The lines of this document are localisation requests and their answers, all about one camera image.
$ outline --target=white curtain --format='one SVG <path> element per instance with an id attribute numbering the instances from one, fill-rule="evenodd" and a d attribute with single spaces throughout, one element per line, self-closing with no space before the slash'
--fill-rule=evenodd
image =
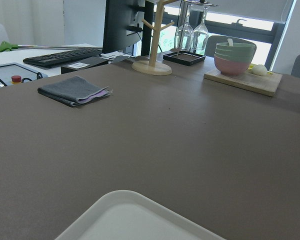
<path id="1" fill-rule="evenodd" d="M 266 20 L 275 23 L 285 23 L 294 0 L 209 0 L 210 13 L 227 14 L 238 17 Z M 179 7 L 180 1 L 168 4 L 169 7 Z M 202 11 L 203 7 L 194 5 L 193 10 Z"/>
<path id="2" fill-rule="evenodd" d="M 0 23 L 12 44 L 63 45 L 63 0 L 0 0 Z"/>

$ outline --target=green bowl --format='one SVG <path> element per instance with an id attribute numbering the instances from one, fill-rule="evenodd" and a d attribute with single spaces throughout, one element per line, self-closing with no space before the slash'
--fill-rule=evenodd
<path id="1" fill-rule="evenodd" d="M 228 42 L 219 42 L 216 44 L 217 49 L 231 50 L 231 51 L 254 51 L 256 46 L 250 43 L 234 42 L 233 46 L 229 46 Z"/>
<path id="2" fill-rule="evenodd" d="M 248 57 L 255 54 L 254 50 L 251 51 L 233 51 L 233 50 L 224 50 L 216 48 L 215 52 L 217 54 L 227 55 L 227 56 L 236 56 L 236 57 Z"/>
<path id="3" fill-rule="evenodd" d="M 221 59 L 233 61 L 233 62 L 241 62 L 241 63 L 251 63 L 252 59 L 254 58 L 253 55 L 251 56 L 229 56 L 229 55 L 223 55 L 219 53 L 215 53 L 215 56 Z"/>

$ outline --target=computer monitor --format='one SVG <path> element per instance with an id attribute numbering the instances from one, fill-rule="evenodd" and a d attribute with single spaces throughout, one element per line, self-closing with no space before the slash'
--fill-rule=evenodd
<path id="1" fill-rule="evenodd" d="M 125 50 L 142 39 L 145 0 L 106 0 L 102 53 Z"/>

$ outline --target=black tray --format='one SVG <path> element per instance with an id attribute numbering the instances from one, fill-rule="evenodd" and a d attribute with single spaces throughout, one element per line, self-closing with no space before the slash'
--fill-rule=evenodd
<path id="1" fill-rule="evenodd" d="M 186 66 L 191 66 L 193 64 L 199 63 L 204 61 L 206 56 L 188 52 L 188 51 L 179 51 L 178 52 L 172 52 L 163 55 L 163 59 L 174 62 L 177 64 L 182 64 Z"/>

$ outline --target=folded towel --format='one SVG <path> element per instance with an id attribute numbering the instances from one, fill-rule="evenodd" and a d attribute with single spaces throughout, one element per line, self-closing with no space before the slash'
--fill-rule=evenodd
<path id="1" fill-rule="evenodd" d="M 57 83 L 39 87 L 38 93 L 73 107 L 109 96 L 109 91 L 106 88 L 100 88 L 82 77 L 74 76 Z"/>

